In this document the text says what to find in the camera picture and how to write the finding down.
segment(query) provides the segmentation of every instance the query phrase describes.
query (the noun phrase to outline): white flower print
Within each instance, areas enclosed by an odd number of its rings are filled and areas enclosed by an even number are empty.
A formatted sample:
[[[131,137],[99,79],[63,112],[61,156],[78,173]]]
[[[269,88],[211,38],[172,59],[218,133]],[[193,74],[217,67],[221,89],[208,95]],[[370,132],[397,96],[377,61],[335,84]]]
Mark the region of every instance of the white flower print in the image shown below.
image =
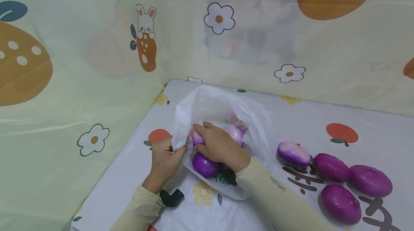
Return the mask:
[[[213,33],[222,34],[224,30],[231,30],[234,27],[234,10],[231,6],[211,3],[207,11],[208,14],[204,16],[204,23],[213,29]]]
[[[280,70],[275,71],[275,77],[278,78],[282,83],[289,83],[290,81],[301,81],[304,76],[303,73],[306,71],[304,67],[295,67],[292,64],[283,65]]]
[[[201,79],[199,79],[199,78],[193,78],[193,77],[188,77],[187,78],[187,81],[196,82],[196,83],[200,83],[200,84],[203,83],[203,81]]]
[[[103,128],[101,124],[95,124],[89,132],[80,136],[77,145],[82,147],[80,155],[86,157],[93,152],[101,152],[105,146],[105,139],[109,135],[109,128]]]

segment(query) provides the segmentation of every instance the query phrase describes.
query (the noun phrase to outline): person's right hand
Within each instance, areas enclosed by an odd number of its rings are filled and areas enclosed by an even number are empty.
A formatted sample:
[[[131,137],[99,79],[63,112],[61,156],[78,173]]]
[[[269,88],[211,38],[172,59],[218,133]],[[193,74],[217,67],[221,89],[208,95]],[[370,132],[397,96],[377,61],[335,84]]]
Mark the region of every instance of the person's right hand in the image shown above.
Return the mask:
[[[225,163],[235,173],[245,169],[250,163],[248,152],[237,146],[231,136],[210,122],[203,122],[204,126],[194,124],[196,130],[204,139],[205,145],[196,145],[197,152],[208,159]]]

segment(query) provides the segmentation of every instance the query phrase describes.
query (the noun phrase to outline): black object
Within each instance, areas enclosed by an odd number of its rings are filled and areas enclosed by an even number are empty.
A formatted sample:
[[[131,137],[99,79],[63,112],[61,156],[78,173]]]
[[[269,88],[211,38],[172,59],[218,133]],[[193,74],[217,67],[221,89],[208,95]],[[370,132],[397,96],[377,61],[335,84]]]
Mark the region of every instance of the black object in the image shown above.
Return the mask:
[[[177,207],[184,198],[184,194],[176,189],[171,195],[166,190],[161,190],[160,198],[166,207]]]
[[[233,186],[237,185],[237,182],[235,181],[235,173],[230,168],[224,170],[221,176],[223,176],[229,184]]]

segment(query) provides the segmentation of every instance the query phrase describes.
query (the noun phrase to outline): cartoon rabbit print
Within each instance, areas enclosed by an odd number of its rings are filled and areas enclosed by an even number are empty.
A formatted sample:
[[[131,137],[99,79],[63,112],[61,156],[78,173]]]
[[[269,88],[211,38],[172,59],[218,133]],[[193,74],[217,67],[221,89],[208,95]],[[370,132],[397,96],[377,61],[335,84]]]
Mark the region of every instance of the cartoon rabbit print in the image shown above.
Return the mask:
[[[142,39],[144,33],[148,33],[150,39],[155,38],[154,31],[154,17],[156,15],[156,9],[150,8],[148,13],[145,13],[144,7],[140,4],[135,7],[138,13],[138,39]]]

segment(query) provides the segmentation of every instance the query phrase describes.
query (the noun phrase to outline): hand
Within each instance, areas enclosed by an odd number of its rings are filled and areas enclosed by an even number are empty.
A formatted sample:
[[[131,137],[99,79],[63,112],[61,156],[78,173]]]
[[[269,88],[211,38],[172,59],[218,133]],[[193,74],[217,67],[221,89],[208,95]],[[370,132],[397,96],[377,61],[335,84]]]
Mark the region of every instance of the hand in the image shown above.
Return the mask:
[[[205,121],[203,125],[193,125],[194,130],[203,137],[205,143],[195,147],[197,152],[214,162],[225,163],[235,173],[249,165],[249,153],[237,146],[229,134],[210,122]]]
[[[152,193],[159,193],[166,182],[177,173],[187,151],[186,146],[172,152],[171,137],[152,145],[152,165],[142,187]]]

